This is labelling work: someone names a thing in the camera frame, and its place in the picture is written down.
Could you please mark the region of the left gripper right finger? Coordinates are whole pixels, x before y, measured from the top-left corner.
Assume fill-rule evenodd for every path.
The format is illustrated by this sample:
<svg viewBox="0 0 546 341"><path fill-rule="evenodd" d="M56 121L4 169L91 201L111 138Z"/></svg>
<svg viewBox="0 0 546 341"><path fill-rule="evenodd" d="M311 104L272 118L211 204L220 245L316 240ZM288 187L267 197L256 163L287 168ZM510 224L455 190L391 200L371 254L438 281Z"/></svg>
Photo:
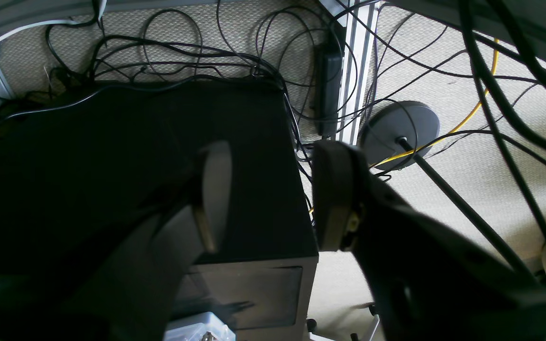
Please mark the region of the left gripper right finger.
<svg viewBox="0 0 546 341"><path fill-rule="evenodd" d="M546 341L546 287L509 251L488 254L415 211L340 142L316 142L321 251L350 251L388 341Z"/></svg>

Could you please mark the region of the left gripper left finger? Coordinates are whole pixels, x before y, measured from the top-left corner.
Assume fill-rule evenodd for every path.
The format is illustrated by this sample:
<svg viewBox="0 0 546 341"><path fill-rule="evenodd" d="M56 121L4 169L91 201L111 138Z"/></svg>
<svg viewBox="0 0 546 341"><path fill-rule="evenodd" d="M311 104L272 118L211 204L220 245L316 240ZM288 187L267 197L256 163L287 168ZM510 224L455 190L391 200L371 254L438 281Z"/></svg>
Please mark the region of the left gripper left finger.
<svg viewBox="0 0 546 341"><path fill-rule="evenodd" d="M230 145L214 142L182 183L89 248L64 304L65 340L161 341L186 272L221 247L231 183Z"/></svg>

